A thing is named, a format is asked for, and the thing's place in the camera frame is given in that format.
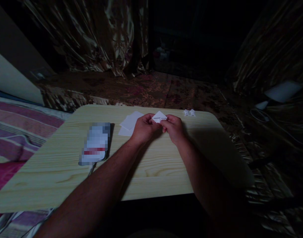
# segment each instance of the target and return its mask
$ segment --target white wall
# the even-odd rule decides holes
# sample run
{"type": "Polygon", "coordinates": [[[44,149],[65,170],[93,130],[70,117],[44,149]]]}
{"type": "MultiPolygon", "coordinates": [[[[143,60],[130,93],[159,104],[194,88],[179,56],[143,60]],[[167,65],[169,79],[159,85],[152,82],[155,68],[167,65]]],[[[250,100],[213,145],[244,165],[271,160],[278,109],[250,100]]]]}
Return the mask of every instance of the white wall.
{"type": "Polygon", "coordinates": [[[43,104],[40,90],[0,54],[0,91],[43,104]]]}

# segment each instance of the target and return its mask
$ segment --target wooden table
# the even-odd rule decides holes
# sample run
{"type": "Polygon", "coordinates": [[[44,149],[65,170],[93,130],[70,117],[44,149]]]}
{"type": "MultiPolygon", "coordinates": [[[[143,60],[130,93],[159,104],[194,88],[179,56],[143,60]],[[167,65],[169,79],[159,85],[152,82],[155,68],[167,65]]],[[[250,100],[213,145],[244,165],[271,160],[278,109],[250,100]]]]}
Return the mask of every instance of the wooden table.
{"type": "MultiPolygon", "coordinates": [[[[79,166],[89,126],[93,122],[114,123],[110,156],[129,137],[119,136],[120,123],[134,111],[181,117],[187,133],[235,186],[253,184],[253,175],[217,118],[209,112],[185,117],[183,110],[129,106],[86,105],[75,113],[32,156],[0,191],[0,213],[58,207],[88,175],[79,166]]],[[[139,154],[140,161],[122,200],[192,193],[187,171],[168,133],[160,130],[139,154]]]]}

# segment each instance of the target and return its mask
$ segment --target hand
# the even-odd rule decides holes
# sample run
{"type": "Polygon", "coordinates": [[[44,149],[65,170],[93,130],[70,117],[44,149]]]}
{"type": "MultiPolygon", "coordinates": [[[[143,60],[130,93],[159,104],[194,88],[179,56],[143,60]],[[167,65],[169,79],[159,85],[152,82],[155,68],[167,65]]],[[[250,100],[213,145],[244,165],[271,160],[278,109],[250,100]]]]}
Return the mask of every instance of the hand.
{"type": "Polygon", "coordinates": [[[155,114],[148,113],[138,118],[133,135],[130,138],[132,142],[136,144],[144,144],[150,140],[156,130],[161,128],[159,123],[156,123],[151,119],[154,115],[155,114]]]}
{"type": "Polygon", "coordinates": [[[179,141],[186,138],[183,132],[182,121],[179,117],[173,115],[166,115],[167,120],[161,120],[160,124],[163,126],[162,131],[168,131],[171,141],[177,145],[179,141]]]}

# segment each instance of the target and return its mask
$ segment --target forearm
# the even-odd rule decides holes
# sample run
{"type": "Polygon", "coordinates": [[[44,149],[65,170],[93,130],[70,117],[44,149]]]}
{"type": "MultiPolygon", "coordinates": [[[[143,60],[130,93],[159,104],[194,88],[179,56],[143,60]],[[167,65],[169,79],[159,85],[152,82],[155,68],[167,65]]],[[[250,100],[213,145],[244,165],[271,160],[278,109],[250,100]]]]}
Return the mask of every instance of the forearm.
{"type": "Polygon", "coordinates": [[[84,237],[120,199],[142,144],[129,140],[86,178],[45,222],[35,237],[84,237]]]}
{"type": "Polygon", "coordinates": [[[188,139],[177,144],[194,194],[213,221],[239,224],[245,216],[243,197],[188,139]]]}

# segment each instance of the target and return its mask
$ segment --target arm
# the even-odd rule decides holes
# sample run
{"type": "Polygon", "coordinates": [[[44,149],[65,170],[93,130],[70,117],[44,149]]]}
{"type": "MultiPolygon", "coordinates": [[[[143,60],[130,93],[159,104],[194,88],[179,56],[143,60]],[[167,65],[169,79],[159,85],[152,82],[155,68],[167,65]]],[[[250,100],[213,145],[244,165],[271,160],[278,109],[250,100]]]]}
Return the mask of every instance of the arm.
{"type": "Polygon", "coordinates": [[[168,131],[186,166],[195,196],[211,218],[215,232],[224,236],[235,233],[245,236],[248,213],[246,201],[222,173],[185,136],[180,118],[167,115],[162,120],[163,132],[168,131]]]}
{"type": "Polygon", "coordinates": [[[85,237],[120,199],[120,193],[141,147],[160,124],[146,114],[136,122],[132,137],[87,177],[39,229],[35,237],[85,237]]]}

